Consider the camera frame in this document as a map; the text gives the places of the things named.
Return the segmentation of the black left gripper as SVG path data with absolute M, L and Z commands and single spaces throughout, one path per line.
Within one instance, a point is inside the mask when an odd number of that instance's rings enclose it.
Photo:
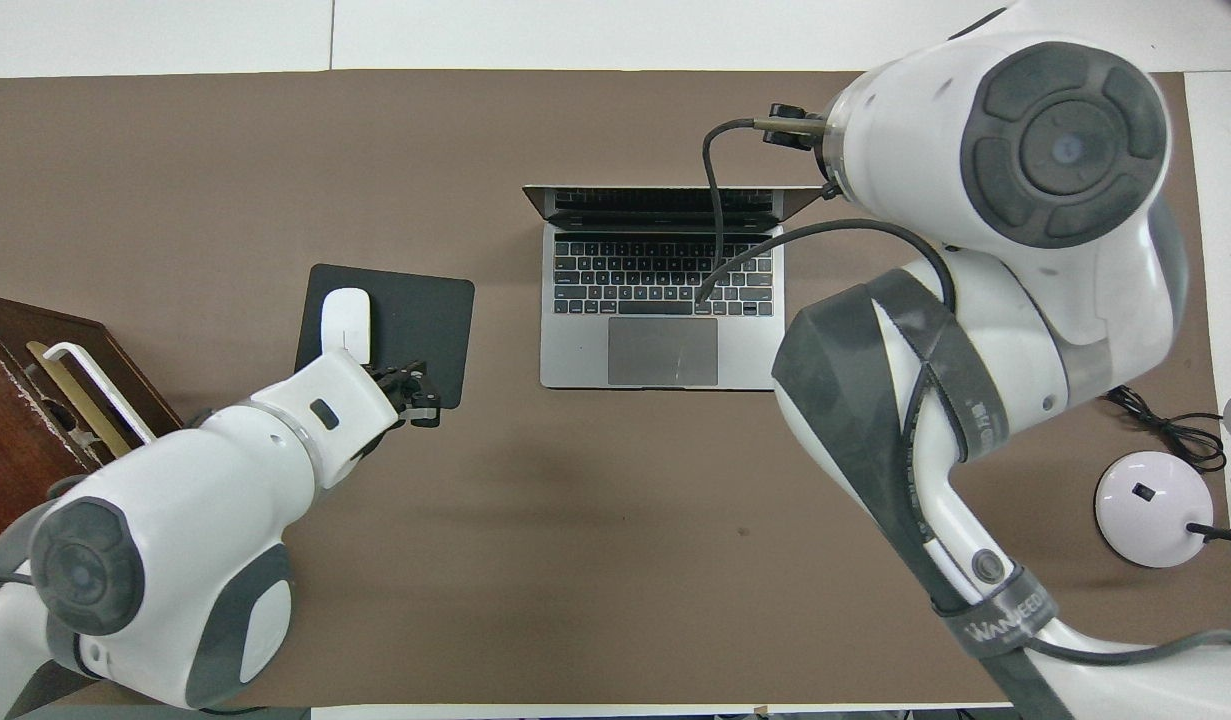
M 398 411 L 398 421 L 390 430 L 406 423 L 419 428 L 439 427 L 441 398 L 433 393 L 427 361 L 407 366 L 363 364 L 362 369 Z

